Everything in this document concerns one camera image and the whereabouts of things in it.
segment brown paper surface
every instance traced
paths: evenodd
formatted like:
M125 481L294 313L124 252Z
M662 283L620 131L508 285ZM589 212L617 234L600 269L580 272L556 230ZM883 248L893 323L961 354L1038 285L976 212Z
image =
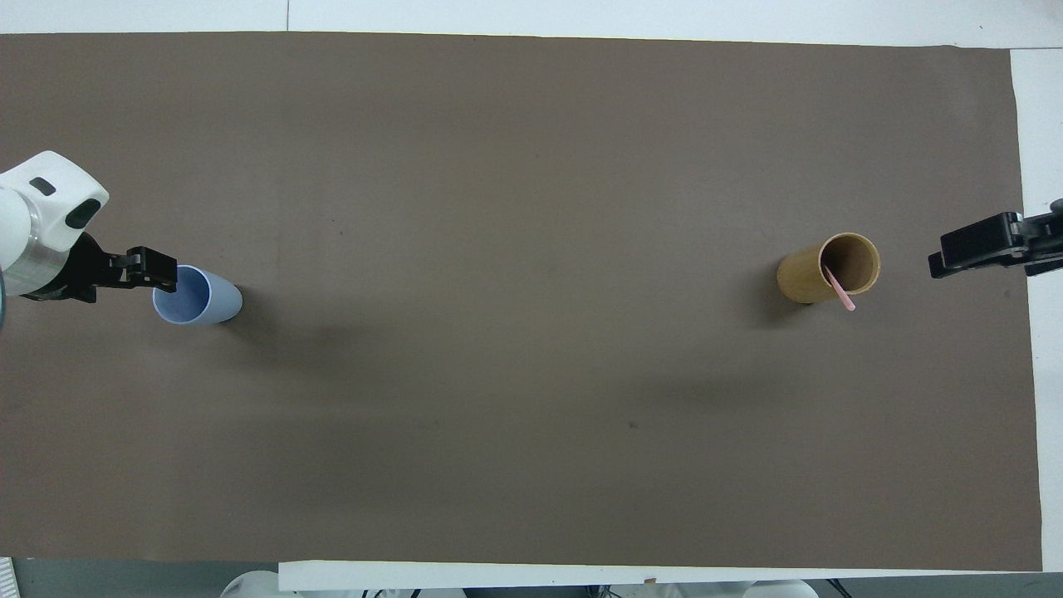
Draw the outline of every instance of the brown paper surface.
M0 37L0 165L243 291L14 297L0 553L1039 569L1007 51L361 34ZM781 257L882 256L858 309Z

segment cup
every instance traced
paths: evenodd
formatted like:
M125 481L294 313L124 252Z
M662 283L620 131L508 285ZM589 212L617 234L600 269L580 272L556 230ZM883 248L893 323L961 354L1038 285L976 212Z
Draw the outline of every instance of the cup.
M243 295L218 274L182 263L178 266L178 289L173 292L154 289L151 303L155 313L170 324L218 324L240 311Z
M819 304L838 293L823 273L826 266L848 294L859 294L875 284L881 258L875 243L863 235L840 233L782 258L775 277L779 290L796 304Z

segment pink straw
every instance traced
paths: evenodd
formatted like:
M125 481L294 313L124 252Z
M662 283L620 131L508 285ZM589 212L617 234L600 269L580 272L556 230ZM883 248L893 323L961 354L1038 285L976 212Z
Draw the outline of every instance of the pink straw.
M838 283L838 278L836 278L834 274L830 272L830 269L827 268L827 266L824 266L823 272L827 274L827 279L830 280L830 286L834 287L834 292L837 292L838 297L841 298L842 306L845 306L845 309L850 312L853 310L856 310L857 306L856 304L853 303L853 298L849 298L849 293L845 292L845 289L842 288L842 285Z

